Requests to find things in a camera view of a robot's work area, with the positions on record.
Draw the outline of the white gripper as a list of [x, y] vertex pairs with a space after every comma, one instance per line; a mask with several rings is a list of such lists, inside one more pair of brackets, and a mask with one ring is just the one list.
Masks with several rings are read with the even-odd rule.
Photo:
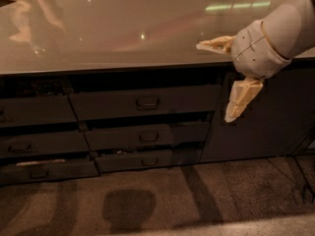
[[233, 122], [259, 94], [268, 79], [290, 64], [271, 44], [264, 29], [264, 21], [257, 20], [234, 36], [220, 36], [200, 41], [196, 48], [217, 54], [230, 54], [238, 73], [246, 78], [232, 85], [224, 121]]

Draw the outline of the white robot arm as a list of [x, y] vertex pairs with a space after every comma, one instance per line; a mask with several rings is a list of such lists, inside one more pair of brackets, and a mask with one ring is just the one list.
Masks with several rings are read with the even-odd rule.
[[224, 121], [237, 119], [263, 88], [291, 60], [315, 47], [315, 0], [288, 0], [235, 36], [220, 36], [196, 45], [199, 50], [232, 57], [245, 79], [232, 85]]

